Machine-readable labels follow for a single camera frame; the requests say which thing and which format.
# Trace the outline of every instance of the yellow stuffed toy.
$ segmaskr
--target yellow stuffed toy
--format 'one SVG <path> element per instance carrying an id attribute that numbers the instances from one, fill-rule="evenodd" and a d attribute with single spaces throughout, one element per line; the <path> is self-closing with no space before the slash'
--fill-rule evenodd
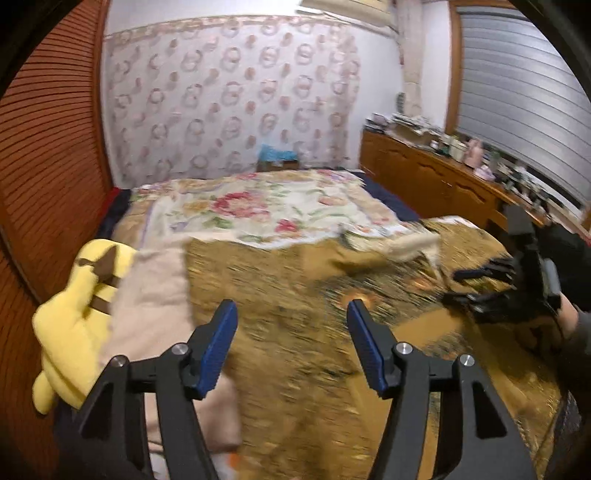
<path id="1" fill-rule="evenodd" d="M 66 288 L 41 305 L 33 330 L 42 347 L 41 373 L 33 403 L 48 413 L 56 394 L 80 408 L 100 374 L 98 353 L 109 337 L 109 302 L 135 250 L 110 240 L 93 240 L 78 253 Z"/>

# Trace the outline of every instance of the sleeve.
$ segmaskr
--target sleeve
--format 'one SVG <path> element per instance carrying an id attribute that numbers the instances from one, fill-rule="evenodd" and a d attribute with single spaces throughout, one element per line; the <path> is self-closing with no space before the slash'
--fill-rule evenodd
<path id="1" fill-rule="evenodd" d="M 579 312 L 579 324 L 558 356 L 558 377 L 574 396 L 584 419 L 591 418 L 591 314 Z"/>

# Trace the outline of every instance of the wooden cabinet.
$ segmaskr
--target wooden cabinet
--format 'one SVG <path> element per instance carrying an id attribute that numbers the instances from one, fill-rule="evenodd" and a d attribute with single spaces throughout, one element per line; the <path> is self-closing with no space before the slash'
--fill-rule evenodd
<path id="1" fill-rule="evenodd" d="M 450 211 L 470 220 L 480 228 L 486 227 L 494 210 L 495 196 L 474 183 L 457 178 L 450 195 Z"/>
<path id="2" fill-rule="evenodd" d="M 411 185 L 413 209 L 423 218 L 449 215 L 449 198 L 452 184 L 449 172 L 427 158 L 417 160 L 417 175 Z"/>
<path id="3" fill-rule="evenodd" d="M 423 218 L 458 215 L 481 228 L 506 229 L 505 204 L 521 200 L 475 177 L 453 160 L 411 148 L 386 135 L 363 133 L 361 168 Z M 534 222 L 542 220 L 532 215 Z"/>
<path id="4" fill-rule="evenodd" d="M 417 163 L 405 153 L 395 149 L 381 150 L 376 163 L 376 178 L 391 192 L 396 192 L 403 202 L 414 199 L 414 183 Z"/>

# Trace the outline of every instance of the window blind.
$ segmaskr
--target window blind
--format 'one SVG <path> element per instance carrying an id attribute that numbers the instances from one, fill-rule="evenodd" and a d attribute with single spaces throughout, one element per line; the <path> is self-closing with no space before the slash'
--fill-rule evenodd
<path id="1" fill-rule="evenodd" d="M 560 54 L 517 10 L 458 7 L 459 132 L 591 200 L 591 103 Z"/>

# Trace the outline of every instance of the floral bedspread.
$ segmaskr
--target floral bedspread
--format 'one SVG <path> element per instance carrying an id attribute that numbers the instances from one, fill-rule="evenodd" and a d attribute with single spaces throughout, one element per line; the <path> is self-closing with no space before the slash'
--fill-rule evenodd
<path id="1" fill-rule="evenodd" d="M 215 180 L 172 180 L 136 191 L 155 199 L 141 245 L 173 235 L 258 248 L 317 242 L 345 231 L 405 231 L 395 213 L 347 171 L 284 170 Z"/>

